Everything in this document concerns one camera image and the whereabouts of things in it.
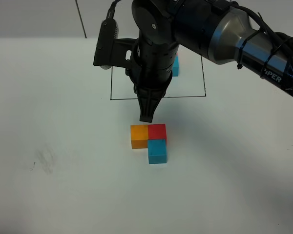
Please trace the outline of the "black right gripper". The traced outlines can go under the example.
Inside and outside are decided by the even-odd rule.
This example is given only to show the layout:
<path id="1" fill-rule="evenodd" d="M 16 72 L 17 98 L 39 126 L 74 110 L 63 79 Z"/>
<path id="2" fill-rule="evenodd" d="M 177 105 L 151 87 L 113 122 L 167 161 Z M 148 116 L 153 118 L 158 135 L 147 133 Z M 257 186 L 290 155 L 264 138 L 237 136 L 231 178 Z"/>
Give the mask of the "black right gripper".
<path id="1" fill-rule="evenodd" d="M 126 69 L 134 83 L 140 106 L 140 121 L 152 122 L 161 99 L 172 80 L 172 67 L 179 44 L 156 44 L 143 36 L 127 39 L 131 49 L 131 67 Z"/>

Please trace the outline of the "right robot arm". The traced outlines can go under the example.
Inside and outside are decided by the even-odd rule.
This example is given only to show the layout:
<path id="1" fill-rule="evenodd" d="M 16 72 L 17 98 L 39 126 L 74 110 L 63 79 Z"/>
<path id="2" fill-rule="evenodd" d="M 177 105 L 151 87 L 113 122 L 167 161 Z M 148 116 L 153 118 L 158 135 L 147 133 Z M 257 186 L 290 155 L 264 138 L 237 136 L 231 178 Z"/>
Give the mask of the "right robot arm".
<path id="1" fill-rule="evenodd" d="M 179 46 L 215 64 L 235 61 L 293 97 L 293 37 L 273 31 L 252 10 L 228 0 L 135 0 L 139 28 L 129 72 L 140 121 L 152 122 L 172 80 Z"/>

